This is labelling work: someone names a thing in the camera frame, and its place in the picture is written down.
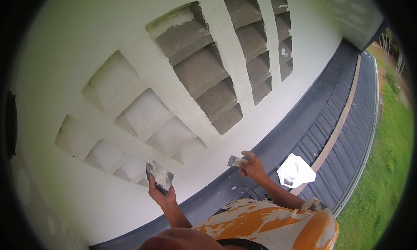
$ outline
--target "person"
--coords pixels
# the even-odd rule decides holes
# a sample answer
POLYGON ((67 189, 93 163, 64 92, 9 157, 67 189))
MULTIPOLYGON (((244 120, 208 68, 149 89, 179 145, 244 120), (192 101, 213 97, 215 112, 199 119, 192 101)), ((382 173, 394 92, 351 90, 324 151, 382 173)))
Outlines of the person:
POLYGON ((316 197, 304 201, 284 190, 269 179, 255 154, 242 154, 249 163, 240 166, 241 175, 253 179, 275 204, 268 198, 235 200, 192 226, 177 204, 174 187, 165 196, 155 188, 152 177, 149 195, 171 228, 149 238, 139 250, 332 249, 339 225, 331 211, 316 197))

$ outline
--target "orange patterned shirt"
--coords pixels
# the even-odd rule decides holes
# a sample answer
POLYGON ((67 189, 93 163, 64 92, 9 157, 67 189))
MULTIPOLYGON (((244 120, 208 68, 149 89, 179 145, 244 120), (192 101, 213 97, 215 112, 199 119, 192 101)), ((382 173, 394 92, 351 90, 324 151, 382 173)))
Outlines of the orange patterned shirt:
POLYGON ((332 249, 339 234, 336 219, 316 197, 300 210, 246 198, 223 209, 192 228, 215 240, 246 239, 269 250, 332 249))

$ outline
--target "white wall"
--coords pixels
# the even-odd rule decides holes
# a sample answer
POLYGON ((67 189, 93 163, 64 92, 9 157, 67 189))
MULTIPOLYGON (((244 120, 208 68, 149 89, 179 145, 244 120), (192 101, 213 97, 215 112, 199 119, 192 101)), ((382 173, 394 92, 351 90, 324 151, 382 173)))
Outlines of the white wall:
POLYGON ((258 0, 266 24, 273 91, 253 105, 245 60, 223 0, 48 0, 33 22, 16 61, 13 91, 18 141, 27 171, 47 205, 89 245, 129 232, 162 214, 147 188, 123 181, 68 156, 54 144, 66 115, 122 149, 143 143, 91 105, 82 90, 116 50, 167 108, 207 146, 186 167, 174 169, 182 202, 227 169, 230 154, 256 145, 296 104, 341 41, 322 0, 288 0, 294 70, 280 82, 278 39, 269 0, 258 0), (185 3, 199 1, 210 33, 231 75, 243 119, 219 135, 176 77, 145 25, 185 3))

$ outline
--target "green lawn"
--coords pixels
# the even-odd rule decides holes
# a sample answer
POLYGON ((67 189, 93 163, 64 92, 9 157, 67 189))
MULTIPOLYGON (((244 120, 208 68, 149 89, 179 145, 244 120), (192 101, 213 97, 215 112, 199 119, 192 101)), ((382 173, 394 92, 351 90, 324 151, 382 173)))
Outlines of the green lawn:
MULTIPOLYGON (((382 61, 374 56, 377 63, 382 61)), ((404 190, 412 155, 412 111, 397 100, 389 85, 383 84, 382 92, 384 106, 377 137, 362 178, 337 217, 335 249, 372 249, 404 190)))

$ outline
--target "shirt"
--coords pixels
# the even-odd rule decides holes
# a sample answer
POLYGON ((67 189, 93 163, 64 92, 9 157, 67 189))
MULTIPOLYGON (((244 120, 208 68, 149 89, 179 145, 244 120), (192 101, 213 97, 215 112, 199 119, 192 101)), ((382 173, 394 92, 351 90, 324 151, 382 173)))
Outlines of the shirt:
POLYGON ((316 197, 307 200, 300 210, 246 198, 233 201, 221 210, 224 212, 192 228, 218 242, 245 239, 263 250, 333 249, 339 234, 336 219, 316 197))

